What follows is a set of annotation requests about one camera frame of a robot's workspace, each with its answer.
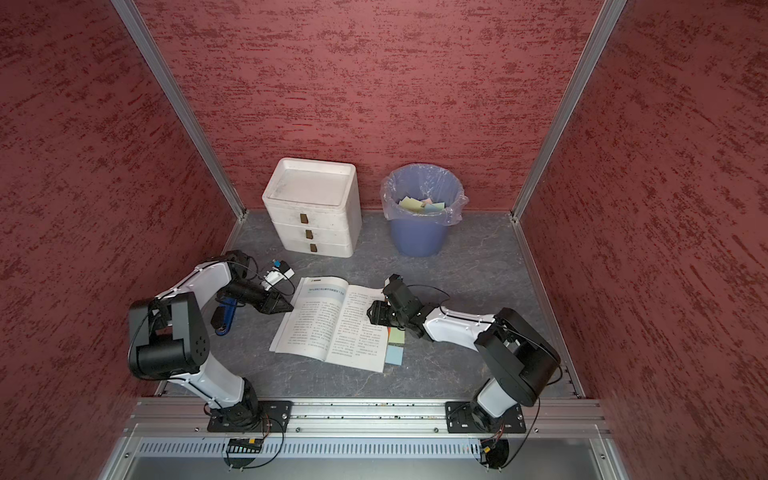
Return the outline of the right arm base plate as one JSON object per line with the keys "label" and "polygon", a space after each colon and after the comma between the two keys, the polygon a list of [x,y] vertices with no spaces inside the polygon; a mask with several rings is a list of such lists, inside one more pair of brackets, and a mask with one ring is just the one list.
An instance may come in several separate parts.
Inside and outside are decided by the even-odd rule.
{"label": "right arm base plate", "polygon": [[522,409],[514,405],[500,417],[493,417],[472,402],[445,403],[447,430],[451,434],[522,434],[527,431]]}

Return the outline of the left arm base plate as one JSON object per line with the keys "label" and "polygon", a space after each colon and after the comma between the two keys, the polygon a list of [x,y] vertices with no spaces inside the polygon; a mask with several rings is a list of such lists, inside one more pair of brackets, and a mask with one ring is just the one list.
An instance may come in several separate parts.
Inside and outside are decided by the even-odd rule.
{"label": "left arm base plate", "polygon": [[253,409],[238,404],[208,413],[207,431],[210,433],[280,433],[291,418],[292,401],[259,400]]}

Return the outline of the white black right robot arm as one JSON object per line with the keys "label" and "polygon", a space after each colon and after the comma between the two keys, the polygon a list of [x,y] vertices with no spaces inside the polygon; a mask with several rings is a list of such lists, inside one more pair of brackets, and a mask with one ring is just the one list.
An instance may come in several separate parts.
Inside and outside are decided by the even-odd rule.
{"label": "white black right robot arm", "polygon": [[511,308],[479,315],[424,303],[397,274],[382,293],[384,298],[367,310],[371,324],[475,351],[490,372],[472,400],[445,404],[451,433],[523,432],[522,409],[535,406],[542,391],[562,376],[560,355]]}

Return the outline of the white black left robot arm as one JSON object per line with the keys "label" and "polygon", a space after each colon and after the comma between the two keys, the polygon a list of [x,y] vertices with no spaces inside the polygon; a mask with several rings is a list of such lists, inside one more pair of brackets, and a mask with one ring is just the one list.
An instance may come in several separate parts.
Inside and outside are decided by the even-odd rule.
{"label": "white black left robot arm", "polygon": [[254,431],[268,414],[251,382],[228,370],[210,352],[203,308],[225,300],[262,314],[289,313],[293,306],[277,288],[250,278],[250,258],[233,250],[194,267],[168,290],[134,302],[128,312],[128,367],[144,381],[177,384],[205,402],[211,431]]}

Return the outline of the illustrated book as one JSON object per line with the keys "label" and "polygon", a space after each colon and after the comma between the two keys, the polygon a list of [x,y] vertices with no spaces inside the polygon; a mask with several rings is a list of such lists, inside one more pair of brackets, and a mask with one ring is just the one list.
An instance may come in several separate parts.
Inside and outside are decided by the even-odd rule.
{"label": "illustrated book", "polygon": [[305,277],[270,350],[381,373],[389,332],[372,324],[367,311],[383,298],[380,289],[352,285],[341,278]]}

